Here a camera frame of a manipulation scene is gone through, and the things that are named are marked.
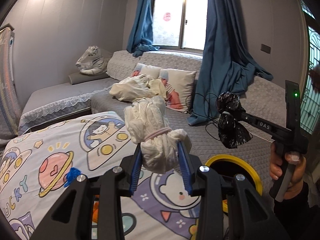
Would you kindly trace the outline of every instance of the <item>window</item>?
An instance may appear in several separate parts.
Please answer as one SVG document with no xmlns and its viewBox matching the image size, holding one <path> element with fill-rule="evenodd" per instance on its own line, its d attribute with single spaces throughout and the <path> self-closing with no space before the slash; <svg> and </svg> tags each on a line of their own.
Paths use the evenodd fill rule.
<svg viewBox="0 0 320 240">
<path fill-rule="evenodd" d="M 202 51 L 208 0 L 152 0 L 153 43 L 162 49 Z"/>
<path fill-rule="evenodd" d="M 320 27 L 306 4 L 302 0 L 300 1 L 308 25 L 309 72 L 309 70 L 317 66 L 320 61 Z M 306 86 L 301 102 L 300 127 L 312 134 L 320 117 L 320 94 L 314 92 L 308 73 L 306 79 Z"/>
</svg>

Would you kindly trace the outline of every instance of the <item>blue curtain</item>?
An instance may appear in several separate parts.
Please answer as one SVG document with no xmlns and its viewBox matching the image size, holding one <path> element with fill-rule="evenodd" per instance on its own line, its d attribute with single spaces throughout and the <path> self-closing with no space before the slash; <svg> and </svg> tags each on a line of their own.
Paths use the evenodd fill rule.
<svg viewBox="0 0 320 240">
<path fill-rule="evenodd" d="M 236 0 L 208 0 L 207 30 L 190 125 L 217 115 L 216 96 L 244 93 L 254 75 L 269 81 L 273 76 L 260 67 L 244 47 Z"/>
<path fill-rule="evenodd" d="M 151 0 L 138 0 L 136 18 L 129 36 L 127 51 L 139 57 L 146 51 L 159 50 L 152 46 Z"/>
</svg>

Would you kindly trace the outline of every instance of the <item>yellow circle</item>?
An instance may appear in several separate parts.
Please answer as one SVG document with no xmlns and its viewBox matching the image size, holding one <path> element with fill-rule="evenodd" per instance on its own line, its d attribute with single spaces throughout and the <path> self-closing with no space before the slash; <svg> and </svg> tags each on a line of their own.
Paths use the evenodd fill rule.
<svg viewBox="0 0 320 240">
<path fill-rule="evenodd" d="M 110 153 L 112 153 L 112 151 L 113 151 L 113 147 L 109 144 L 107 144 L 101 148 L 101 153 L 103 155 L 109 155 Z"/>
<path fill-rule="evenodd" d="M 16 165 L 17 168 L 21 165 L 21 163 L 22 163 L 22 158 L 21 157 L 16 159 L 15 165 Z"/>
<path fill-rule="evenodd" d="M 121 132 L 121 133 L 118 133 L 117 134 L 117 139 L 121 140 L 121 141 L 124 141 L 124 140 L 127 140 L 128 138 L 128 135 L 124 132 Z"/>
<path fill-rule="evenodd" d="M 9 173 L 6 173 L 6 175 L 4 176 L 3 182 L 6 183 L 9 180 Z"/>
<path fill-rule="evenodd" d="M 232 163 L 235 163 L 235 164 L 241 166 L 242 168 L 244 168 L 252 177 L 254 184 L 256 185 L 257 192 L 260 195 L 262 195 L 262 182 L 260 180 L 260 177 L 259 177 L 258 173 L 254 170 L 254 168 L 252 168 L 248 163 L 246 163 L 244 160 L 241 160 L 240 158 L 235 157 L 235 156 L 231 156 L 228 154 L 220 154 L 220 155 L 216 155 L 216 156 L 211 157 L 209 160 L 207 160 L 205 165 L 210 167 L 211 164 L 213 164 L 215 162 L 219 162 L 219 161 L 232 162 Z M 227 201 L 223 201 L 222 207 L 223 207 L 223 211 L 228 213 Z"/>
</svg>

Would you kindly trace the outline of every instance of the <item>silver screw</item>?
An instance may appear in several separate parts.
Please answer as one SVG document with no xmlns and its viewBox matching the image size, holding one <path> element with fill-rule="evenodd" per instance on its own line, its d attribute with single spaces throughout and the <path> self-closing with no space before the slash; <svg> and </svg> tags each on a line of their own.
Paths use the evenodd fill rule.
<svg viewBox="0 0 320 240">
<path fill-rule="evenodd" d="M 201 172 L 208 172 L 210 170 L 210 168 L 205 165 L 200 166 L 199 169 Z"/>
<path fill-rule="evenodd" d="M 77 181 L 82 182 L 85 180 L 85 175 L 81 174 L 77 176 Z"/>
<path fill-rule="evenodd" d="M 120 166 L 116 166 L 116 167 L 113 167 L 112 171 L 113 171 L 114 173 L 119 173 L 119 172 L 122 171 L 122 168 L 121 168 Z"/>
<path fill-rule="evenodd" d="M 236 175 L 236 179 L 237 179 L 237 180 L 245 180 L 245 176 L 242 175 L 242 174 L 237 174 L 237 175 Z"/>
</svg>

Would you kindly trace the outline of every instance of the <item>plush toy in plastic wrap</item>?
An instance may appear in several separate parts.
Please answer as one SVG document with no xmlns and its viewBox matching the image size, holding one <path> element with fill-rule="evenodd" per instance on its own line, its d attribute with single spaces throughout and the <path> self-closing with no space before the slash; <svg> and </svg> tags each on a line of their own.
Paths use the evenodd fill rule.
<svg viewBox="0 0 320 240">
<path fill-rule="evenodd" d="M 228 149 L 237 148 L 251 140 L 246 128 L 237 121 L 237 115 L 245 112 L 236 94 L 222 93 L 216 101 L 217 110 L 221 114 L 218 122 L 219 138 Z"/>
<path fill-rule="evenodd" d="M 107 63 L 111 56 L 105 58 L 102 56 L 101 50 L 97 46 L 89 46 L 76 62 L 76 66 L 82 74 L 99 75 L 106 71 Z"/>
</svg>

